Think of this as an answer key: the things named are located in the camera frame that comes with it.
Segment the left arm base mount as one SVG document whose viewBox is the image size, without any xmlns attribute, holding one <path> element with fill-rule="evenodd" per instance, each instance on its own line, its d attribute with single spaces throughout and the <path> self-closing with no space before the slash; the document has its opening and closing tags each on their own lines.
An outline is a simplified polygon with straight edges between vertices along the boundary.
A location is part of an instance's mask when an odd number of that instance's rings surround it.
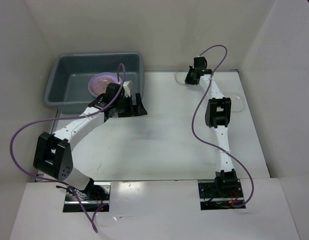
<svg viewBox="0 0 309 240">
<path fill-rule="evenodd" d="M 96 191 L 88 195 L 75 190 L 78 198 L 88 213 L 95 212 L 99 208 L 99 212 L 109 212 L 110 208 L 110 195 L 111 195 L 111 182 L 97 181 L 94 183 Z M 82 208 L 75 195 L 64 186 L 56 186 L 58 189 L 66 190 L 65 199 L 63 204 L 64 213 L 79 213 Z"/>
</svg>

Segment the clear dish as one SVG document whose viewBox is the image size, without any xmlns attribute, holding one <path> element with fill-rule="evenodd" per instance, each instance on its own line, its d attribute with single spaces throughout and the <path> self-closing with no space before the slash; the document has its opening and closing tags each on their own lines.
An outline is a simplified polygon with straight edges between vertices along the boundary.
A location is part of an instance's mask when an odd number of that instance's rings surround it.
<svg viewBox="0 0 309 240">
<path fill-rule="evenodd" d="M 175 72 L 174 79 L 178 84 L 185 85 L 187 74 L 188 74 L 187 72 L 179 72 L 179 71 Z"/>
</svg>

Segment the brown translucent square plate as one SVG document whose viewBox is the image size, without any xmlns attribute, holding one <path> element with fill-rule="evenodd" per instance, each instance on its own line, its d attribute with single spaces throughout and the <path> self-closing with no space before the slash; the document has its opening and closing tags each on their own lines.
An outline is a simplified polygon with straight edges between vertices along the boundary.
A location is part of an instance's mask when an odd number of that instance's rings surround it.
<svg viewBox="0 0 309 240">
<path fill-rule="evenodd" d="M 90 89 L 96 96 L 99 96 L 100 94 L 104 94 L 106 92 L 107 86 L 110 83 L 114 83 L 110 77 L 101 77 L 91 84 Z"/>
</svg>

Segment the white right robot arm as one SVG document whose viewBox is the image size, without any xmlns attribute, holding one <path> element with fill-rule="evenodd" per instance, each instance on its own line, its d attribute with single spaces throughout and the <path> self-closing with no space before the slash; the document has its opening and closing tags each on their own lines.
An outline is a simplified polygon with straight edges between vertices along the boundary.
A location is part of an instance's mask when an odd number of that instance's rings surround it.
<svg viewBox="0 0 309 240">
<path fill-rule="evenodd" d="M 219 89 L 216 81 L 211 77 L 212 70 L 208 69 L 205 57 L 197 56 L 193 60 L 193 66 L 185 78 L 188 85 L 200 85 L 207 91 L 207 107 L 205 111 L 205 124 L 215 134 L 219 160 L 215 171 L 214 191 L 224 197 L 238 186 L 237 173 L 232 158 L 229 156 L 230 146 L 228 140 L 228 126 L 231 117 L 232 101 Z"/>
</svg>

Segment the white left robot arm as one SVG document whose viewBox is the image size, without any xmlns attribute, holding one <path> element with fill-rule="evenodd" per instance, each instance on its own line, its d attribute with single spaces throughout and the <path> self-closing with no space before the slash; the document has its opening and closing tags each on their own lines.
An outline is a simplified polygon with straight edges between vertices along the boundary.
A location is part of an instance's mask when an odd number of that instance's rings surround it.
<svg viewBox="0 0 309 240">
<path fill-rule="evenodd" d="M 113 116 L 119 118 L 147 115 L 139 92 L 132 97 L 130 88 L 110 83 L 105 93 L 88 104 L 78 119 L 54 133 L 43 132 L 37 140 L 33 166 L 59 182 L 72 186 L 79 197 L 89 200 L 101 191 L 95 181 L 74 167 L 72 151 L 95 128 Z"/>
</svg>

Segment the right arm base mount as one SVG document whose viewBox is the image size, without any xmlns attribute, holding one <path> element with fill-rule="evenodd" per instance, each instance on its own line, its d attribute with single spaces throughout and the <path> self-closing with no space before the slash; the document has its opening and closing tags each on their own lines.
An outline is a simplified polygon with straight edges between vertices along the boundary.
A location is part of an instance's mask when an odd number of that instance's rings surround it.
<svg viewBox="0 0 309 240">
<path fill-rule="evenodd" d="M 222 194 L 216 190 L 216 185 L 212 180 L 200 180 L 197 185 L 201 211 L 235 209 L 233 205 L 240 205 L 244 202 L 240 182 L 234 189 L 226 190 Z"/>
</svg>

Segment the purple plastic plate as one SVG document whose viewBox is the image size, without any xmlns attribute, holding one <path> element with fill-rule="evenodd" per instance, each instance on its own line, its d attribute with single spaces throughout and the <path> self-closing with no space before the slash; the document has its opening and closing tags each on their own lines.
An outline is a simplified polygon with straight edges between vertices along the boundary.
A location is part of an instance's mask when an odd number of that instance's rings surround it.
<svg viewBox="0 0 309 240">
<path fill-rule="evenodd" d="M 117 74 L 111 72 L 102 72 L 93 76 L 88 82 L 88 90 L 90 94 L 97 98 L 106 92 L 108 84 L 121 84 L 122 79 Z"/>
</svg>

